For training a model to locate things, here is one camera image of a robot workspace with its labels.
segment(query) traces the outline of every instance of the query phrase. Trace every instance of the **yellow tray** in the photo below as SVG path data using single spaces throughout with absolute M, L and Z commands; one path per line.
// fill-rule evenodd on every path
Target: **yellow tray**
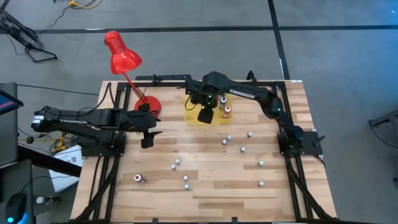
M 187 100 L 189 97 L 189 95 L 185 95 L 185 100 Z M 211 121 L 211 124 L 228 124 L 229 121 L 231 121 L 232 117 L 233 117 L 233 107 L 232 107 L 232 101 L 231 101 L 231 95 L 227 94 L 226 96 L 226 105 L 231 107 L 231 112 L 229 114 L 229 118 L 224 118 L 223 117 L 223 111 L 220 110 L 220 108 L 218 107 L 219 105 L 217 105 L 216 108 L 213 109 L 214 111 L 214 115 L 213 115 L 213 120 Z M 190 101 L 188 101 L 187 103 L 187 108 L 193 108 L 194 105 L 191 104 Z M 193 110 L 185 110 L 185 121 L 190 123 L 190 124 L 206 124 L 203 122 L 198 121 L 198 115 L 199 112 L 201 110 L 201 106 L 200 105 L 196 105 L 196 107 Z

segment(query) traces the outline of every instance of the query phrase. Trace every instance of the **computer monitor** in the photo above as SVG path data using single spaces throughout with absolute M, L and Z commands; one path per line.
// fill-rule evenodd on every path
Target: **computer monitor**
M 0 115 L 18 109 L 23 105 L 24 103 L 21 100 L 18 100 L 5 91 L 0 90 Z

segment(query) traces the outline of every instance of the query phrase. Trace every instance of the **floor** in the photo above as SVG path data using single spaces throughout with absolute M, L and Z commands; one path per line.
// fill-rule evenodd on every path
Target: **floor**
M 6 10 L 25 26 L 41 30 L 54 22 L 66 2 L 39 2 L 11 1 Z M 269 2 L 274 3 L 280 39 L 279 35 L 275 39 L 272 30 L 276 20 L 271 19 Z M 1 34 L 0 76 L 2 83 L 97 93 L 103 80 L 123 78 L 109 71 L 104 33 L 80 29 L 109 28 L 124 29 L 126 45 L 144 60 L 130 77 L 189 73 L 200 78 L 215 70 L 230 78 L 245 78 L 253 70 L 258 79 L 303 80 L 315 127 L 326 136 L 322 148 L 338 217 L 395 223 L 398 190 L 392 178 L 398 176 L 398 150 L 380 142 L 368 126 L 369 119 L 398 105 L 398 29 L 386 25 L 398 25 L 397 1 L 105 0 L 92 10 L 67 9 L 52 30 L 40 36 L 45 49 L 58 55 L 57 61 L 34 64 L 26 56 L 16 56 L 7 36 Z M 252 29 L 136 29 L 214 26 Z M 23 52 L 20 44 L 16 47 Z M 44 105 L 78 110 L 94 106 L 97 100 L 96 96 L 22 86 L 18 90 L 25 103 L 18 111 L 19 127 L 31 134 L 33 111 Z M 377 132 L 398 145 L 389 128 Z M 33 146 L 49 147 L 44 143 Z M 46 170 L 36 170 L 35 175 L 40 172 Z M 34 186 L 43 194 L 53 193 L 48 182 L 38 179 Z M 75 189 L 62 192 L 65 203 L 38 215 L 38 223 L 67 221 Z

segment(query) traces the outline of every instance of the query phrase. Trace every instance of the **computer mouse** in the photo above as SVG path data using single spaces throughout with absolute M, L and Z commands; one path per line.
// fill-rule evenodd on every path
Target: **computer mouse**
M 26 196 L 16 193 L 8 200 L 6 205 L 6 223 L 19 223 L 25 213 Z

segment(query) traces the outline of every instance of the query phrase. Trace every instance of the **small bottle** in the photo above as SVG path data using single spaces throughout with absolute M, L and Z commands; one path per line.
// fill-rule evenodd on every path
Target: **small bottle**
M 36 203 L 45 206 L 57 206 L 61 201 L 61 197 L 37 197 Z
M 224 113 L 223 113 L 223 117 L 224 118 L 229 118 L 229 114 L 231 113 L 231 107 L 230 106 L 226 106 L 224 108 Z
M 134 180 L 135 180 L 137 183 L 142 183 L 142 184 L 144 184 L 144 183 L 147 182 L 147 179 L 146 179 L 143 175 L 141 175 L 141 174 L 135 175 L 135 176 L 134 176 Z
M 223 111 L 225 106 L 226 106 L 226 97 L 223 96 L 223 97 L 220 98 L 220 105 L 219 105 L 220 110 Z

